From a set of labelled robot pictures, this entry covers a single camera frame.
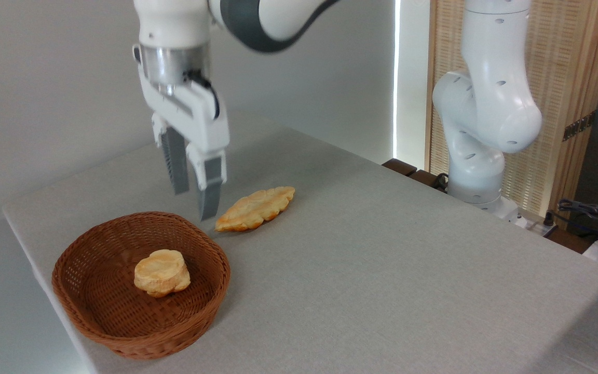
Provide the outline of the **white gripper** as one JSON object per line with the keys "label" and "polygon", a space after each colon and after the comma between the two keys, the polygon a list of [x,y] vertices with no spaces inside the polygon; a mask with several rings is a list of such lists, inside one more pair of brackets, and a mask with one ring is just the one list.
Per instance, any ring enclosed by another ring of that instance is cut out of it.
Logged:
{"label": "white gripper", "polygon": [[[225,105],[209,80],[209,46],[164,49],[135,44],[132,52],[174,194],[189,190],[188,156],[198,184],[200,220],[211,219],[226,182],[230,137]],[[190,143],[186,151],[185,140]]]}

